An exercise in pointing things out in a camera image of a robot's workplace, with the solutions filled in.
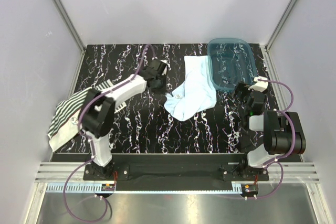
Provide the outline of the light blue towel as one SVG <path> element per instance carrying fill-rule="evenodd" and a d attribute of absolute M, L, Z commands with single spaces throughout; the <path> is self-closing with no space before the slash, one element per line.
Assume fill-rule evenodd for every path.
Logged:
<path fill-rule="evenodd" d="M 209 74 L 209 56 L 185 56 L 184 82 L 166 94 L 164 108 L 183 122 L 216 105 L 216 90 Z"/>

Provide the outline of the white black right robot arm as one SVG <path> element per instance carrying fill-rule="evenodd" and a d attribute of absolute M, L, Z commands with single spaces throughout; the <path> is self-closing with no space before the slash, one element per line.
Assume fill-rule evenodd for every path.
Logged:
<path fill-rule="evenodd" d="M 243 127 L 263 132 L 263 143 L 245 154 L 238 167 L 239 176 L 250 180 L 257 169 L 266 168 L 291 154 L 303 154 L 307 147 L 299 115 L 283 111 L 265 110 L 266 91 L 269 81 L 257 78 L 254 85 L 239 82 L 234 95 L 243 102 Z"/>

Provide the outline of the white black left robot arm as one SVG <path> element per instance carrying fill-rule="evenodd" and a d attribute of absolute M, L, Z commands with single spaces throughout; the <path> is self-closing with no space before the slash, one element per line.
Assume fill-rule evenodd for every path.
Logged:
<path fill-rule="evenodd" d="M 89 139 L 91 159 L 97 165 L 95 174 L 99 178 L 107 180 L 113 175 L 108 134 L 113 127 L 116 108 L 147 90 L 165 94 L 168 68 L 166 60 L 154 59 L 148 66 L 111 88 L 101 91 L 92 88 L 88 91 L 79 113 L 78 126 L 79 133 Z"/>

